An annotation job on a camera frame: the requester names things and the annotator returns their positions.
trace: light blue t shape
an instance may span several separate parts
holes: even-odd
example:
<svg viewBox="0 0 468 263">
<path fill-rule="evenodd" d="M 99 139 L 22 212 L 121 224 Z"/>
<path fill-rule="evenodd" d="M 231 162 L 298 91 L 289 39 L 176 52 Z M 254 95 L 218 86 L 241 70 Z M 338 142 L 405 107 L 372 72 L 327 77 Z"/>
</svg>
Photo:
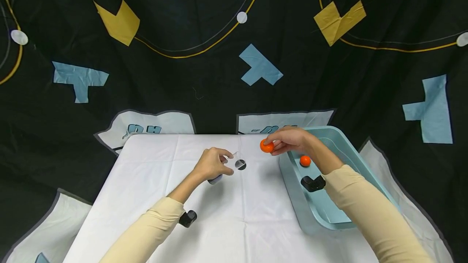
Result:
<svg viewBox="0 0 468 263">
<path fill-rule="evenodd" d="M 426 100 L 403 105 L 406 121 L 421 121 L 424 143 L 453 143 L 446 83 L 447 75 L 423 79 Z"/>
<path fill-rule="evenodd" d="M 248 85 L 253 85 L 260 78 L 264 78 L 271 85 L 283 77 L 281 73 L 254 45 L 250 44 L 239 57 L 250 65 L 249 71 L 241 78 Z"/>
<path fill-rule="evenodd" d="M 71 64 L 52 62 L 55 66 L 54 82 L 72 84 L 75 90 L 75 103 L 88 103 L 87 88 L 104 86 L 108 73 Z"/>
</svg>

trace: yellow tape shape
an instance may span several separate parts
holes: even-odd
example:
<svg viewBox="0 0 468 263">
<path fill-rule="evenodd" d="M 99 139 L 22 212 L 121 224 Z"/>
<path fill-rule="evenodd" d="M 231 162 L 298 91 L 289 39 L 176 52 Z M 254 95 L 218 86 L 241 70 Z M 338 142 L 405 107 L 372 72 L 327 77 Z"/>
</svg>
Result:
<svg viewBox="0 0 468 263">
<path fill-rule="evenodd" d="M 356 26 L 364 17 L 366 17 L 366 11 L 361 1 L 358 1 L 351 7 L 343 17 L 340 16 L 335 2 L 332 1 L 314 16 L 314 20 L 319 26 L 324 38 L 327 40 L 328 45 L 331 47 L 342 35 Z"/>
<path fill-rule="evenodd" d="M 140 26 L 140 19 L 133 13 L 129 5 L 122 1 L 117 15 L 113 15 L 96 2 L 94 4 L 109 35 L 124 45 L 130 46 Z"/>
</svg>

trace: white table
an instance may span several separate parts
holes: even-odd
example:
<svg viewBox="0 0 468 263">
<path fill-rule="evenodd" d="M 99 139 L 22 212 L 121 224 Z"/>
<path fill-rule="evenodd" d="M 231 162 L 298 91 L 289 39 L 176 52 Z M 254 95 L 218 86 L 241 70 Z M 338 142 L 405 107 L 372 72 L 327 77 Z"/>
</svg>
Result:
<svg viewBox="0 0 468 263">
<path fill-rule="evenodd" d="M 240 151 L 244 171 L 198 187 L 185 204 L 198 219 L 181 225 L 151 263 L 377 263 L 357 229 L 307 236 L 278 167 L 259 149 L 263 135 L 136 135 L 126 142 L 64 263 L 97 263 L 114 241 L 192 170 L 205 148 Z"/>
</svg>

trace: white circle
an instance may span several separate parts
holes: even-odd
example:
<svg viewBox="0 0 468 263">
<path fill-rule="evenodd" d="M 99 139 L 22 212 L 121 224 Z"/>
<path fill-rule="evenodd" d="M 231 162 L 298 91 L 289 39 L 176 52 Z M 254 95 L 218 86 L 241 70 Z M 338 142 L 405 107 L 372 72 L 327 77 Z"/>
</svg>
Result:
<svg viewBox="0 0 468 263">
<path fill-rule="evenodd" d="M 21 30 L 12 30 L 10 35 L 16 44 L 19 44 L 19 45 L 28 44 L 28 36 Z"/>
<path fill-rule="evenodd" d="M 237 14 L 237 21 L 240 23 L 240 24 L 243 24 L 247 21 L 247 14 L 243 11 L 241 11 L 240 13 Z"/>
<path fill-rule="evenodd" d="M 464 32 L 463 34 L 459 35 L 457 38 L 457 45 L 459 47 L 463 47 L 468 44 L 468 32 Z"/>
</svg>

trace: plastic tray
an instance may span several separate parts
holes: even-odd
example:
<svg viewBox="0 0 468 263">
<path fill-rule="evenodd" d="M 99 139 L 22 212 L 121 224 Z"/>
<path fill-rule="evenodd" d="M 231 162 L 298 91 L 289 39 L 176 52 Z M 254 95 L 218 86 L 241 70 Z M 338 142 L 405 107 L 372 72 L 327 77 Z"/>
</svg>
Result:
<svg viewBox="0 0 468 263">
<path fill-rule="evenodd" d="M 398 208 L 398 204 L 372 174 L 341 130 L 332 126 L 304 129 L 320 139 L 342 162 L 360 173 Z M 356 227 L 348 216 L 336 207 L 325 190 L 308 192 L 304 189 L 301 179 L 304 176 L 315 179 L 320 175 L 320 171 L 313 162 L 307 168 L 299 165 L 300 157 L 301 154 L 297 152 L 283 153 L 280 156 L 279 167 L 301 229 L 308 235 L 313 235 L 321 228 L 343 230 Z"/>
</svg>

